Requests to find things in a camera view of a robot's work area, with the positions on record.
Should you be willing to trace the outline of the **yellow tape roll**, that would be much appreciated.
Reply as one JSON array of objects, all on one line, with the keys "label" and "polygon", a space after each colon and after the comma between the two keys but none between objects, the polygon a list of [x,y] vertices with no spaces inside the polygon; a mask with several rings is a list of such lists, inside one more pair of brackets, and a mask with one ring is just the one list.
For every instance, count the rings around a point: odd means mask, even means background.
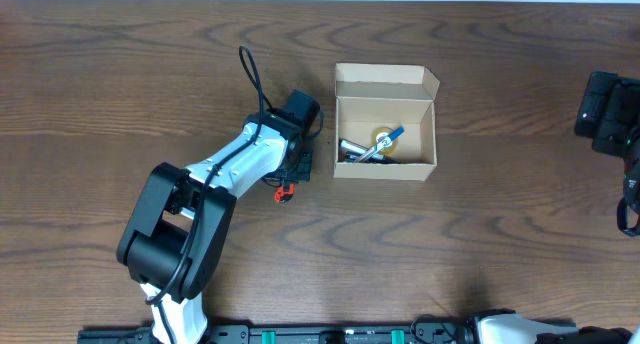
[{"label": "yellow tape roll", "polygon": [[384,155],[390,155],[398,146],[398,138],[404,133],[402,126],[395,129],[380,127],[372,133],[372,147]]}]

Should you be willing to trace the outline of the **cardboard box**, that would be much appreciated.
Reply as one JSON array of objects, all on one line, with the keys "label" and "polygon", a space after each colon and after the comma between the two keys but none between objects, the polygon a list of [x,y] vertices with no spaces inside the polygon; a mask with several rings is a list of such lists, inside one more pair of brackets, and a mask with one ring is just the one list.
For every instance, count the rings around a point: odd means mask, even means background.
[{"label": "cardboard box", "polygon": [[[435,98],[440,81],[424,66],[338,63],[335,66],[334,176],[424,181],[437,167]],[[404,132],[381,154],[355,163],[345,144],[363,151],[398,128]]]}]

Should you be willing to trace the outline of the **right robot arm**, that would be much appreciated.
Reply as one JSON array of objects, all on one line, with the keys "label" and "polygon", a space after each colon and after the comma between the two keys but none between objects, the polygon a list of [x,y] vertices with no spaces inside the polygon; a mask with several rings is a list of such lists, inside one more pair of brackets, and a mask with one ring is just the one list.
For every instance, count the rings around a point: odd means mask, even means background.
[{"label": "right robot arm", "polygon": [[[629,224],[629,213],[639,212],[639,81],[615,73],[590,74],[578,111],[574,133],[592,141],[592,150],[624,162],[622,198],[616,225],[629,236],[639,226]],[[602,343],[639,341],[638,332],[624,328],[578,328],[569,323],[526,319],[510,310],[490,311],[469,318],[456,332],[457,343]]]}]

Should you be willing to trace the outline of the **red black stapler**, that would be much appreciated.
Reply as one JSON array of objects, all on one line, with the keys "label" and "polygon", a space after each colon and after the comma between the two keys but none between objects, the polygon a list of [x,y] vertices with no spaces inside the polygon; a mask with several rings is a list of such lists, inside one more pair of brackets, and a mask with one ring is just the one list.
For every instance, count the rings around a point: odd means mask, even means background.
[{"label": "red black stapler", "polygon": [[[349,163],[356,163],[359,155],[354,152],[347,152],[345,154],[345,161]],[[371,157],[369,159],[364,160],[364,163],[381,163],[381,160]]]}]

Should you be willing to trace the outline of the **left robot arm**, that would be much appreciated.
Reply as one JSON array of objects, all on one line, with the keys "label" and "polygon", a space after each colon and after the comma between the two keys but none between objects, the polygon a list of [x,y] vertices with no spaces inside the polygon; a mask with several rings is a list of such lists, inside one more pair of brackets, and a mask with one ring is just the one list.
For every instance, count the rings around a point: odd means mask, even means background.
[{"label": "left robot arm", "polygon": [[295,90],[281,108],[247,117],[238,137],[185,168],[163,162],[150,173],[116,250],[152,309],[153,343],[199,343],[208,331],[202,293],[211,279],[237,200],[255,183],[289,201],[310,179],[311,126],[318,102]]}]

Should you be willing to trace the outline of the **black whiteboard marker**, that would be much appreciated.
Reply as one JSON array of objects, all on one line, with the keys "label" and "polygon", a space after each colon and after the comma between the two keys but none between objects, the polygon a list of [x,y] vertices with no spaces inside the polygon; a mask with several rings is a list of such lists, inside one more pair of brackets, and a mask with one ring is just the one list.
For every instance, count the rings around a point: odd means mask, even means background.
[{"label": "black whiteboard marker", "polygon": [[[339,141],[339,148],[346,154],[347,152],[354,152],[357,155],[362,156],[364,155],[368,149],[366,147],[363,147],[361,145],[358,145],[354,142],[348,141],[346,139],[341,139]],[[392,159],[391,157],[382,154],[381,152],[375,153],[373,154],[371,157],[377,158],[379,160],[381,160],[380,164],[398,164],[398,161]]]}]

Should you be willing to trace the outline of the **red utility knife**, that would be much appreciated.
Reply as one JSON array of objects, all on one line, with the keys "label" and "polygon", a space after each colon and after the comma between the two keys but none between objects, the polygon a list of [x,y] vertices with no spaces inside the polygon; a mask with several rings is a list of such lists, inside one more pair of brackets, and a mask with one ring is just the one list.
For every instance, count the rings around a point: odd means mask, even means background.
[{"label": "red utility knife", "polygon": [[293,183],[281,184],[274,193],[274,201],[277,203],[289,202],[295,195],[295,185]]}]

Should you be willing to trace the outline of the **blue whiteboard marker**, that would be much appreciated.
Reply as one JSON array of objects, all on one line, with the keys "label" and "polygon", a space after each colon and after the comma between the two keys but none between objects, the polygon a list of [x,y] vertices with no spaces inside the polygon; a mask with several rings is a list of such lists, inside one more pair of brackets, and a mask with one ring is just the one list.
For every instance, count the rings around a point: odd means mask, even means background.
[{"label": "blue whiteboard marker", "polygon": [[355,159],[356,163],[371,161],[372,159],[384,159],[386,152],[396,147],[397,139],[405,132],[402,126],[395,129],[382,127],[374,131],[373,145]]}]

